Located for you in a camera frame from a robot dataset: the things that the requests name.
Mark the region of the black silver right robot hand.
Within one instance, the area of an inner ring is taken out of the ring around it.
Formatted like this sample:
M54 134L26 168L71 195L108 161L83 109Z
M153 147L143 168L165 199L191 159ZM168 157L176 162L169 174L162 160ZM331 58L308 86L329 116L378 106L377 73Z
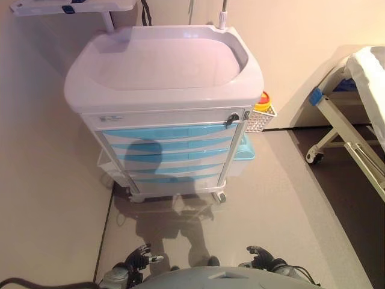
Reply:
M281 258L274 258L267 250L259 246L248 246L246 250L254 255L249 262L240 263L239 267L276 271L279 267L286 266L287 262Z

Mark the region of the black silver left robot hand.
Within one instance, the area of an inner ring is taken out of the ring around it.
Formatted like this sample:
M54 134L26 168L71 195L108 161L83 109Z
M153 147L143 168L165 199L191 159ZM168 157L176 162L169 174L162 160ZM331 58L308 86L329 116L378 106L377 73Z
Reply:
M163 260L162 255L152 255L151 244L145 243L131 252L123 264L128 271L128 276L132 277L140 270L144 270L149 264L160 263Z

